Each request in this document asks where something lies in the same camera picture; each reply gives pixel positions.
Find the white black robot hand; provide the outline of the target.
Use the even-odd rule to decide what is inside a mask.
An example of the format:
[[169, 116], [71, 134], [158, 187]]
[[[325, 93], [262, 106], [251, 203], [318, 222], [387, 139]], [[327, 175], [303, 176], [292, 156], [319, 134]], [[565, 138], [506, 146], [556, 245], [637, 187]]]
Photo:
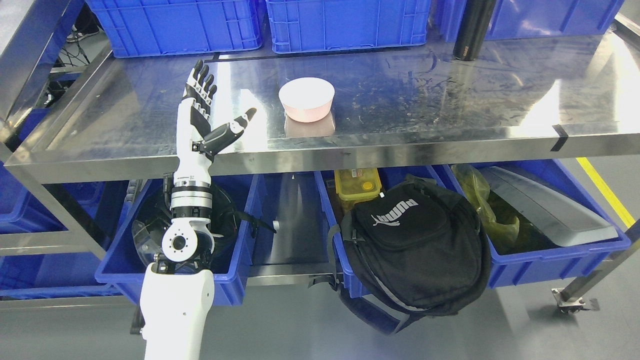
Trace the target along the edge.
[[211, 125], [211, 105], [217, 92], [215, 76], [201, 59], [187, 76], [176, 120], [176, 155], [178, 168], [174, 177], [179, 182], [208, 182], [215, 156], [244, 134], [254, 118], [256, 108], [223, 123]]

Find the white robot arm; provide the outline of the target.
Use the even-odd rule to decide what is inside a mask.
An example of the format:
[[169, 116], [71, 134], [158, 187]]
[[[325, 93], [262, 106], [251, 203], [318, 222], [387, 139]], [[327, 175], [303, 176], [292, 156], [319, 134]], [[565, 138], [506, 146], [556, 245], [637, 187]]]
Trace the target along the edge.
[[147, 266], [140, 308], [145, 324], [146, 360], [198, 360], [208, 312], [215, 294], [214, 275], [204, 265], [180, 274], [178, 265], [211, 254], [208, 229], [213, 196], [210, 178], [174, 176], [172, 219], [162, 237], [161, 253]]

